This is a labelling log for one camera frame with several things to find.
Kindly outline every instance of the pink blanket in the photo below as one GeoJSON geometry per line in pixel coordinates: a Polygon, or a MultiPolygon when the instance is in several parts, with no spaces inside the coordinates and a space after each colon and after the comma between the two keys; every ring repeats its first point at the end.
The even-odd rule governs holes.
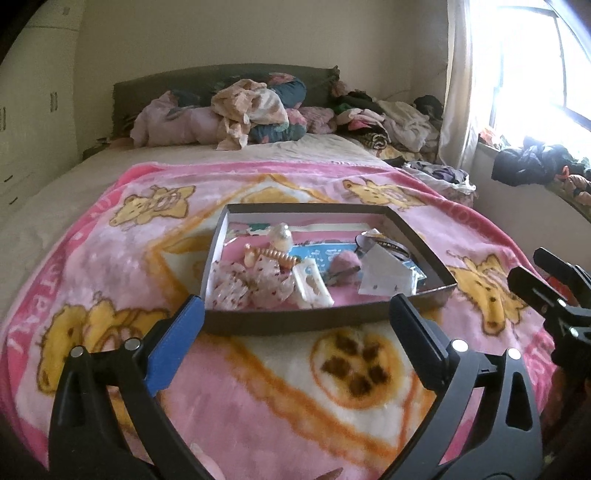
{"type": "MultiPolygon", "coordinates": [[[[213,228],[226,203],[349,202],[390,205],[455,275],[458,288],[430,317],[451,338],[525,358],[538,407],[550,386],[552,344],[542,318],[512,295],[507,272],[531,269],[501,230],[400,170],[279,162],[128,170],[54,247],[22,288],[1,331],[0,406],[47,464],[47,435],[63,359],[74,345],[112,349],[142,336],[199,291],[213,228]]],[[[228,480],[313,479],[343,467],[377,478],[433,401],[385,321],[360,329],[271,338],[201,334],[158,398],[193,450],[228,480]],[[360,351],[378,342],[384,383],[362,399],[319,369],[336,337],[360,351]]],[[[116,392],[112,401],[137,455],[145,455],[116,392]]],[[[459,452],[471,404],[446,458],[459,452]]]]}

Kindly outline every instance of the paw print design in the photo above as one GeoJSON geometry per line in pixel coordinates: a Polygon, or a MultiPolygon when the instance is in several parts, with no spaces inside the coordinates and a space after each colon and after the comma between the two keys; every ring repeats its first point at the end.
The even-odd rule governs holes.
{"type": "Polygon", "coordinates": [[[314,380],[337,405],[363,410],[390,400],[400,386],[402,363],[380,335],[340,329],[321,337],[310,357],[314,380]]]}

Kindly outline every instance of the black clamp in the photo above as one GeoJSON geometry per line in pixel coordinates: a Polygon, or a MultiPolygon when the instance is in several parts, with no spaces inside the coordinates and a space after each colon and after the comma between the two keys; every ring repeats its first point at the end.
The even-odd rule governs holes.
{"type": "Polygon", "coordinates": [[[555,289],[524,267],[507,276],[509,289],[544,317],[544,329],[554,340],[552,361],[570,375],[591,377],[591,276],[544,248],[534,253],[534,263],[564,284],[580,307],[566,303],[555,289]]]}
{"type": "MultiPolygon", "coordinates": [[[[60,479],[213,480],[153,398],[154,390],[170,383],[203,316],[203,302],[191,297],[144,340],[129,339],[112,352],[71,350],[51,416],[50,473],[60,479]],[[119,387],[153,465],[129,451],[107,385],[119,387]]],[[[380,480],[536,478],[542,465],[540,423],[519,351],[488,355],[461,339],[450,341],[401,294],[392,298],[389,316],[423,386],[437,397],[380,480]],[[460,456],[440,464],[479,387],[482,400],[460,456]]]]}

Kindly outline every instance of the white bedsheet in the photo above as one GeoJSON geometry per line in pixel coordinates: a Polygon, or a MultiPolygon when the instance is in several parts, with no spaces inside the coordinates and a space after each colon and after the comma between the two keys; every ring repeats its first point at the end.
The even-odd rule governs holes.
{"type": "Polygon", "coordinates": [[[307,134],[297,142],[250,145],[240,151],[215,151],[213,145],[113,148],[90,157],[43,188],[0,228],[0,323],[18,293],[51,247],[125,170],[144,162],[168,164],[220,161],[316,161],[388,166],[337,135],[307,134]]]}

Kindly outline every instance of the cabinet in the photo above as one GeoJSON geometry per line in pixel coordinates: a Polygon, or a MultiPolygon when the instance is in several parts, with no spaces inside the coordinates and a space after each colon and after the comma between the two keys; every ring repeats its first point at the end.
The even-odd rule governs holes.
{"type": "Polygon", "coordinates": [[[0,228],[78,162],[73,72],[83,6],[45,3],[0,65],[0,228]],[[67,20],[57,15],[64,7],[67,20]]]}
{"type": "Polygon", "coordinates": [[[80,0],[47,0],[27,26],[79,30],[84,6],[85,2],[80,0]]]}

